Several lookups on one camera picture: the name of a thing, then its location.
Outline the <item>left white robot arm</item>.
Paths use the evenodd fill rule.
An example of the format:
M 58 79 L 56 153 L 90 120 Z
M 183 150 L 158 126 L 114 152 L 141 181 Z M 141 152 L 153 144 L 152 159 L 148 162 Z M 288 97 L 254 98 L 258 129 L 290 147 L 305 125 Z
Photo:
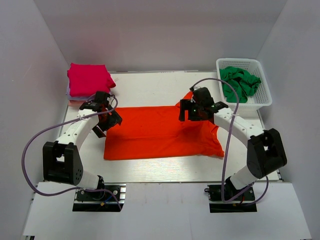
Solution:
M 103 178 L 84 170 L 80 148 L 90 132 L 94 132 L 98 138 L 105 138 L 109 129 L 121 125 L 123 119 L 111 106 L 110 98 L 107 92 L 96 92 L 94 99 L 79 107 L 76 121 L 70 123 L 54 142 L 44 144 L 44 180 L 86 189 L 96 200 L 105 196 Z

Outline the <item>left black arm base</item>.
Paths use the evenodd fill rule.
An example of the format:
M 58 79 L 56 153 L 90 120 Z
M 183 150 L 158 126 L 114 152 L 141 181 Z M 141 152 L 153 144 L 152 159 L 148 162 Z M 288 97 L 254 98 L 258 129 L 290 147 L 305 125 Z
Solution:
M 84 190 L 77 190 L 75 192 L 72 211 L 73 212 L 120 212 L 117 201 L 112 195 L 115 195 L 120 207 L 125 203 L 126 184 L 125 183 L 110 183 L 105 184 L 104 188 L 109 192 L 87 192 Z

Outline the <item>orange t-shirt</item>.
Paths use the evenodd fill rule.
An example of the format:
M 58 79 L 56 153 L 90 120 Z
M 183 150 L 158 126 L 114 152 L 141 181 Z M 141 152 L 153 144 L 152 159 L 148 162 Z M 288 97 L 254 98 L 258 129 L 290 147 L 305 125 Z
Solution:
M 116 111 L 122 123 L 106 132 L 105 160 L 225 155 L 218 140 L 218 126 L 209 121 L 179 121 L 179 103 L 119 107 Z

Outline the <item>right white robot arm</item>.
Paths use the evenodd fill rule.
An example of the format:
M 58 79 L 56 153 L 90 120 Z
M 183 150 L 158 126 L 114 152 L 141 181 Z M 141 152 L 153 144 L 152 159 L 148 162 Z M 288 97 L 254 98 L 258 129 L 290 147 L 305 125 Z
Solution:
M 179 102 L 179 120 L 209 121 L 234 136 L 247 149 L 246 165 L 228 178 L 221 180 L 221 200 L 229 203 L 238 199 L 257 180 L 284 167 L 287 157 L 280 133 L 265 130 L 237 116 L 227 104 L 214 102 L 206 87 L 191 90 L 191 99 Z

